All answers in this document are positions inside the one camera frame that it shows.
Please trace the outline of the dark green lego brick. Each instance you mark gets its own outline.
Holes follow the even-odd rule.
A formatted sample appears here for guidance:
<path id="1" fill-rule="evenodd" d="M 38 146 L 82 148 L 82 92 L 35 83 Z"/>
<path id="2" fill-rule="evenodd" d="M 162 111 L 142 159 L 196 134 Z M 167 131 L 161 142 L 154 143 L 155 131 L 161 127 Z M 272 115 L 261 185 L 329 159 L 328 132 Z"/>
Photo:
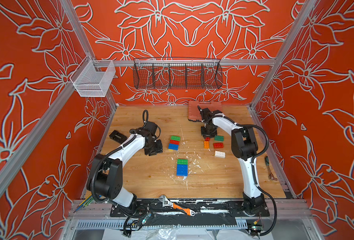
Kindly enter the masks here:
<path id="1" fill-rule="evenodd" d="M 217 142 L 223 142 L 225 140 L 225 137 L 217 135 L 215 136 L 214 140 Z"/>
<path id="2" fill-rule="evenodd" d="M 178 136 L 171 136 L 171 140 L 179 142 L 181 140 L 181 138 Z"/>

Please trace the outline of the blue lego brick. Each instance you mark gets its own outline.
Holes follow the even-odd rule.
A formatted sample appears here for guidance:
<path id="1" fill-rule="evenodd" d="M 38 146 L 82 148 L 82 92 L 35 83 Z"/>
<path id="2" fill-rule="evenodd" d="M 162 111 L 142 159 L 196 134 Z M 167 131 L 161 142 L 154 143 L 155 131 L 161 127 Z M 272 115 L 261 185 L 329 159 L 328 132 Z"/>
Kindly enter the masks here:
<path id="1" fill-rule="evenodd" d="M 177 170 L 178 171 L 187 171 L 188 170 L 188 165 L 177 164 Z"/>
<path id="2" fill-rule="evenodd" d="M 179 145 L 169 143 L 168 149 L 169 150 L 173 150 L 173 151 L 178 151 L 179 150 Z"/>
<path id="3" fill-rule="evenodd" d="M 188 176 L 188 169 L 177 169 L 176 176 L 187 177 Z"/>

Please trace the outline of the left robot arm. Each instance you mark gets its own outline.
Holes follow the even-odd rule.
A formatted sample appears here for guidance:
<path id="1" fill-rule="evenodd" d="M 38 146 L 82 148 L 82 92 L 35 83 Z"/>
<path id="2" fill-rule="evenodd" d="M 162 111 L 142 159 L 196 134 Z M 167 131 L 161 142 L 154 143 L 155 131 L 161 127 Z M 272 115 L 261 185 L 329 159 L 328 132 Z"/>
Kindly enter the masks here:
<path id="1" fill-rule="evenodd" d="M 137 196 L 124 188 L 123 168 L 140 150 L 144 150 L 146 156 L 163 152 L 162 141 L 156 135 L 161 129 L 149 121 L 148 110 L 143 111 L 143 123 L 143 126 L 131 129 L 130 136 L 119 147 L 94 157 L 86 187 L 96 203 L 116 204 L 134 214 Z"/>

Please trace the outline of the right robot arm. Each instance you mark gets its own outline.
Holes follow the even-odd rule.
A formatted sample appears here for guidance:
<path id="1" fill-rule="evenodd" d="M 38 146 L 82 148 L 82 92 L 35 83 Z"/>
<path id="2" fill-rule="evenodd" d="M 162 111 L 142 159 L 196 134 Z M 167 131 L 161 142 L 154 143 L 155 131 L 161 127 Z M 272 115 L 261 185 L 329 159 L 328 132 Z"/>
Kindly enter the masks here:
<path id="1" fill-rule="evenodd" d="M 220 128 L 231 136 L 231 149 L 233 155 L 238 159 L 244 182 L 243 189 L 243 211 L 248 216 L 260 213 L 261 209 L 267 207 L 265 196 L 272 200 L 273 220 L 271 226 L 266 230 L 257 230 L 255 227 L 248 228 L 248 234 L 253 237 L 266 236 L 272 232 L 277 221 L 277 205 L 271 194 L 262 189 L 259 183 L 257 171 L 257 158 L 263 155 L 269 146 L 269 138 L 263 128 L 252 124 L 239 124 L 227 117 L 219 110 L 211 111 L 208 108 L 197 107 L 204 126 L 202 135 L 209 137 L 214 135 Z"/>

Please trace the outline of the orange lego brick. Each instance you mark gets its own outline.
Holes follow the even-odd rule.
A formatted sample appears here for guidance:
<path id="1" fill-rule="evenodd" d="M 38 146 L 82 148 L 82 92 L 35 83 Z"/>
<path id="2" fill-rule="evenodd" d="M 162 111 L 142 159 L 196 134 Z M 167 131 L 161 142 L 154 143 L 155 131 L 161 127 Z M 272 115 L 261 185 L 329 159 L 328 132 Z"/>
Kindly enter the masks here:
<path id="1" fill-rule="evenodd" d="M 210 142 L 204 141 L 204 149 L 209 149 L 209 148 L 210 148 Z"/>

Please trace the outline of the white lego brick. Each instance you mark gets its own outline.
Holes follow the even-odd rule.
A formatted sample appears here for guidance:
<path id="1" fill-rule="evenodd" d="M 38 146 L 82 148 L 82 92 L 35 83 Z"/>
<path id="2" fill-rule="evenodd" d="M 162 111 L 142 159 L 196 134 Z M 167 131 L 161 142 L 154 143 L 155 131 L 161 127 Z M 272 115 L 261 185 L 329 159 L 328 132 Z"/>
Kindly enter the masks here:
<path id="1" fill-rule="evenodd" d="M 226 157 L 226 153 L 222 151 L 215 151 L 215 157 L 224 159 Z"/>

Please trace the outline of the blue lego brick front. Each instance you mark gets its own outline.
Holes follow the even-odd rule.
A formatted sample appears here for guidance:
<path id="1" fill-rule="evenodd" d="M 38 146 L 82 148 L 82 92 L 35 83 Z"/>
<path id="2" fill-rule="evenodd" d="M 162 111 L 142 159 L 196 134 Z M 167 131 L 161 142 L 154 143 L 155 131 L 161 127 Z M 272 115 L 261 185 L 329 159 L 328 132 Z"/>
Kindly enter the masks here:
<path id="1" fill-rule="evenodd" d="M 177 169 L 176 176 L 187 177 L 188 176 L 188 169 Z"/>

